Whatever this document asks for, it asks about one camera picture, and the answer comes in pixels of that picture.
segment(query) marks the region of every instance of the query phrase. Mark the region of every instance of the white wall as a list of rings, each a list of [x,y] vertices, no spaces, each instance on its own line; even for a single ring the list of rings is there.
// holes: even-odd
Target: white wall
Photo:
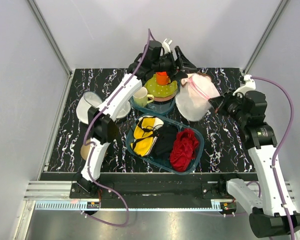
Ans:
[[[0,0],[0,240],[35,180],[67,81],[25,0]]]
[[[198,67],[243,68],[280,0],[35,0],[70,68],[126,68],[148,28]]]
[[[249,74],[280,83],[293,100],[294,123],[279,158],[300,212],[300,0],[290,1]],[[266,94],[266,121],[280,140],[289,120],[288,101],[280,90],[267,83],[257,82],[257,89]]]

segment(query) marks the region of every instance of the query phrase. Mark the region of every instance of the red cloth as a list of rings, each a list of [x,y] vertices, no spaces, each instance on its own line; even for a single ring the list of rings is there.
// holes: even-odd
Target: red cloth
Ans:
[[[190,128],[179,132],[170,154],[170,163],[173,169],[178,172],[186,171],[190,161],[196,157],[195,149],[198,146],[199,141],[195,137],[195,132]]]

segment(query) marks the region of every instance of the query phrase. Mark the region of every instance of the metallic floor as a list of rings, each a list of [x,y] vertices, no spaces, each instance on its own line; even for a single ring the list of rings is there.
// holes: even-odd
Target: metallic floor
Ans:
[[[123,223],[126,217],[124,212],[109,211],[100,211],[94,216],[113,223]],[[35,210],[26,239],[256,240],[259,238],[256,238],[250,229],[248,215],[223,218],[204,216],[195,212],[140,211],[131,212],[129,226],[119,228],[85,218],[76,211]],[[289,240],[290,237],[273,239]]]

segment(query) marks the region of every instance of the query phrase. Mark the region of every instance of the yellow mug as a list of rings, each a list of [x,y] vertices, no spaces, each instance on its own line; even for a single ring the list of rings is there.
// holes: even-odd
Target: yellow mug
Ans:
[[[148,94],[148,90],[143,86],[133,95],[133,100],[135,104],[140,107],[145,107],[147,104],[152,103],[155,100],[155,96]]]

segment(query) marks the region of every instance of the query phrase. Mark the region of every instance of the marble pattern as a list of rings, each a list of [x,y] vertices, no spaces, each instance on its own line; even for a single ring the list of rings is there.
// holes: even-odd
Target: marble pattern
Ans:
[[[238,68],[200,68],[211,76],[222,94],[229,88],[238,88],[243,80]],[[55,139],[48,172],[78,172],[85,165],[80,149],[87,126],[77,119],[76,107],[86,91],[97,93],[105,100],[120,83],[125,69],[77,69],[71,83],[62,119]],[[126,118],[118,120],[119,134],[108,147],[102,172],[146,173],[164,172],[137,157],[126,148],[125,140],[130,126],[143,113],[133,109]],[[181,116],[176,106],[166,117],[189,125],[202,133],[205,144],[195,172],[253,172],[253,163],[239,138],[239,129],[229,117],[208,112],[199,122],[189,122]]]

